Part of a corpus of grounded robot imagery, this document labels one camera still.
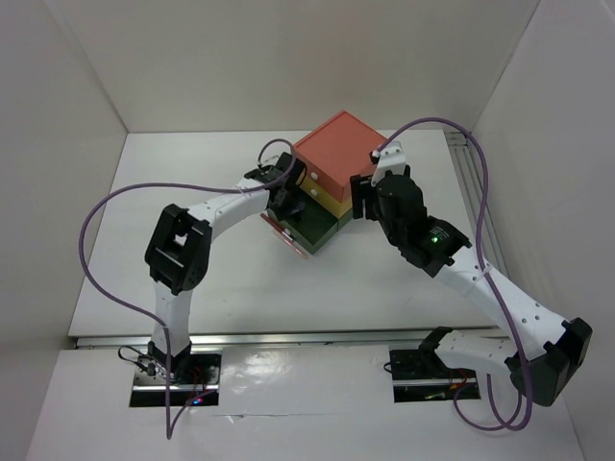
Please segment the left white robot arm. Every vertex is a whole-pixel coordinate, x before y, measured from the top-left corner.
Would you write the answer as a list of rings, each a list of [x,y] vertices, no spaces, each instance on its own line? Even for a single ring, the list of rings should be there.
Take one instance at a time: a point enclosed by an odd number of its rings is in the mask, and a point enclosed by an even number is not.
[[[189,372],[191,341],[189,314],[193,290],[209,268],[211,245],[223,232],[244,219],[274,211],[299,211],[299,184],[306,165],[283,153],[273,165],[247,172],[234,188],[195,206],[166,206],[145,252],[155,288],[155,326],[148,353],[155,370],[169,383]]]

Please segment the yellow drawer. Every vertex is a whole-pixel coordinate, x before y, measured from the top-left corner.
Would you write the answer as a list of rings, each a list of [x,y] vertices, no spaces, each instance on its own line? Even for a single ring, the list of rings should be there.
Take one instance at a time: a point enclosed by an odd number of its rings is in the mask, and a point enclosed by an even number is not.
[[[336,182],[323,172],[309,168],[301,188],[336,218],[341,218],[352,208],[350,184]]]

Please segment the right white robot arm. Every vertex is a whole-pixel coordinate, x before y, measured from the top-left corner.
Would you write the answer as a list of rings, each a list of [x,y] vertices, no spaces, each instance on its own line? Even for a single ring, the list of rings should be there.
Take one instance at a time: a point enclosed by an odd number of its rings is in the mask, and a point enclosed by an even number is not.
[[[480,263],[469,238],[430,216],[423,192],[407,174],[378,183],[350,179],[353,216],[380,223],[403,259],[454,289],[506,334],[496,341],[453,328],[436,328],[423,342],[419,364],[429,376],[462,368],[508,375],[513,386],[540,406],[552,405],[582,365],[593,329],[567,320],[534,300],[488,263]]]

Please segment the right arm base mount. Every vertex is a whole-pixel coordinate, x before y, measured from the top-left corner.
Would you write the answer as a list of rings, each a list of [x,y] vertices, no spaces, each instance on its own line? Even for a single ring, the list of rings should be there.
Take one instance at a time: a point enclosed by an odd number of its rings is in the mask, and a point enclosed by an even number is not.
[[[390,350],[382,366],[392,378],[395,403],[479,400],[480,388],[474,371],[450,369],[423,362],[418,350]]]

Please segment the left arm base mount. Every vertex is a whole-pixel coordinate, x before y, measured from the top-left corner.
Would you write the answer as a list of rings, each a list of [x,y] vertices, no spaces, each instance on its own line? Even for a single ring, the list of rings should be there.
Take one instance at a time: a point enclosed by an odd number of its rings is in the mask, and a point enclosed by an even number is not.
[[[165,406],[166,371],[150,355],[133,346],[122,346],[118,358],[134,366],[130,397],[132,408]],[[170,405],[217,406],[221,375],[221,352],[197,352],[170,378]]]

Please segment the red top drawer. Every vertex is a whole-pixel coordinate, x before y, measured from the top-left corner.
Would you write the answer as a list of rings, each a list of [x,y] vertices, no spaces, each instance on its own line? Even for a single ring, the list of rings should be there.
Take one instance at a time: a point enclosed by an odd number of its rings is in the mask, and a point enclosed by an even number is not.
[[[384,141],[383,135],[342,110],[293,147],[307,170],[323,172],[339,183],[350,183],[354,175],[373,173],[375,164],[370,154]]]

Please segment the green bottom drawer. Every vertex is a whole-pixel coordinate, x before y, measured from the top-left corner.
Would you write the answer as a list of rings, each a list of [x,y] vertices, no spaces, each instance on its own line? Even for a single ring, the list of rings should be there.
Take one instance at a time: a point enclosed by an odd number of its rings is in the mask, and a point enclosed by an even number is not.
[[[267,209],[267,214],[308,254],[315,255],[339,230],[340,220],[299,189],[282,206]]]

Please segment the pink lip liner pencil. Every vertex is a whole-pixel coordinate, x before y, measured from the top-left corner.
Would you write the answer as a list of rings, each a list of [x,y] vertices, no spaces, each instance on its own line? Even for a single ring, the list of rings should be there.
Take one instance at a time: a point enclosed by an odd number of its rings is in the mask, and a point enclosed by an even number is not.
[[[273,230],[273,233],[289,248],[291,248],[300,258],[307,260],[308,255],[295,243],[294,238],[285,229],[270,218],[267,214],[261,213],[260,218],[265,221]]]

